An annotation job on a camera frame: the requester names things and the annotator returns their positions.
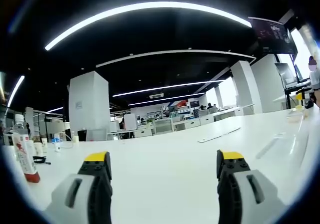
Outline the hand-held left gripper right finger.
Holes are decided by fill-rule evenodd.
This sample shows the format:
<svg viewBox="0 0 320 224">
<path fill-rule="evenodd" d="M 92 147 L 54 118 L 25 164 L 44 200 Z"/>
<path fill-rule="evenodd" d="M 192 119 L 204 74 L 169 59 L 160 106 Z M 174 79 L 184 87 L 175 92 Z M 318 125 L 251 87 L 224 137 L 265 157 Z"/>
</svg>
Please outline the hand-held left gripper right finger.
<svg viewBox="0 0 320 224">
<path fill-rule="evenodd" d="M 217 151 L 219 223 L 272 223 L 286 205 L 277 187 L 238 152 Z"/>
</svg>

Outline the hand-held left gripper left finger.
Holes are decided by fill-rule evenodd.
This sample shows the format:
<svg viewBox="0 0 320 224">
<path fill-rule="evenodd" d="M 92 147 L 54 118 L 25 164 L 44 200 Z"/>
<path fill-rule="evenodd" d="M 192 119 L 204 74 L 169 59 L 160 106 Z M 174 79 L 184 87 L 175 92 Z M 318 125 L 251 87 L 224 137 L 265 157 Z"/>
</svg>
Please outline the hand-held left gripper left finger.
<svg viewBox="0 0 320 224">
<path fill-rule="evenodd" d="M 45 210 L 54 223 L 111 223 L 112 169 L 108 151 L 87 156 L 77 174 L 51 193 Z"/>
</svg>

